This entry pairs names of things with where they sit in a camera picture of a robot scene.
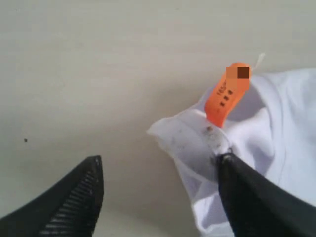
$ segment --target white garment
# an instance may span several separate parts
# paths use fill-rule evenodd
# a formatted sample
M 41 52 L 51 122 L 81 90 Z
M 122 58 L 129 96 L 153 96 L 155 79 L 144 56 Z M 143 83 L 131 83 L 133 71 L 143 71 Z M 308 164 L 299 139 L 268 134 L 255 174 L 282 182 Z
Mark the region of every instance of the white garment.
M 292 195 L 316 205 L 316 69 L 252 76 L 223 129 L 206 120 L 210 88 L 191 108 L 148 130 L 174 159 L 203 237 L 234 236 L 214 158 L 232 149 Z

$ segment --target table surface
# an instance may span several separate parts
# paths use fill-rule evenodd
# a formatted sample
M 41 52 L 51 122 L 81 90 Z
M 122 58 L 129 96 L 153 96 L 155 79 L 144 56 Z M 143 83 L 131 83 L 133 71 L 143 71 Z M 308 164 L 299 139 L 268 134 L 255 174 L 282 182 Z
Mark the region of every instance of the table surface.
M 149 126 L 233 62 L 315 67 L 314 0 L 0 3 L 0 216 L 86 156 L 103 158 L 96 237 L 194 237 L 190 203 Z

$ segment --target orange security tag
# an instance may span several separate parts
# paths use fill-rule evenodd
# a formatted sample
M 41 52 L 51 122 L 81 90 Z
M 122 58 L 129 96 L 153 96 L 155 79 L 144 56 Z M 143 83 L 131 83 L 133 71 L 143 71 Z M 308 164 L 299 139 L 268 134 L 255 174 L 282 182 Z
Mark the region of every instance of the orange security tag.
M 248 64 L 233 63 L 226 68 L 222 79 L 205 103 L 206 117 L 211 123 L 223 127 L 228 114 L 249 89 L 250 77 Z

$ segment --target white string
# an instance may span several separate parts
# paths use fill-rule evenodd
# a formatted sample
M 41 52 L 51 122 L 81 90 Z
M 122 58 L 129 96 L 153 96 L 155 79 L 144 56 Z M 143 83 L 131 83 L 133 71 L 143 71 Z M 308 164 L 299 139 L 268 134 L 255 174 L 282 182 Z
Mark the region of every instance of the white string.
M 260 66 L 260 64 L 263 62 L 265 56 L 266 56 L 266 53 L 259 54 L 256 65 L 251 69 L 252 71 L 254 71 L 256 68 L 258 68 Z

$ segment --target white fabric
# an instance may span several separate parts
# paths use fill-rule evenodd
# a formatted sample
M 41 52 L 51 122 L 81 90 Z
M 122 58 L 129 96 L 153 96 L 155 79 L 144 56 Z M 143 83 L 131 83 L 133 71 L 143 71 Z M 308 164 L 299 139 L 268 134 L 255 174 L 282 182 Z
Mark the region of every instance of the white fabric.
M 252 168 L 316 205 L 316 69 L 251 78 L 251 87 L 224 128 L 210 124 L 204 105 L 156 122 L 148 133 L 174 159 L 202 236 L 234 236 L 218 195 L 214 157 L 232 149 Z

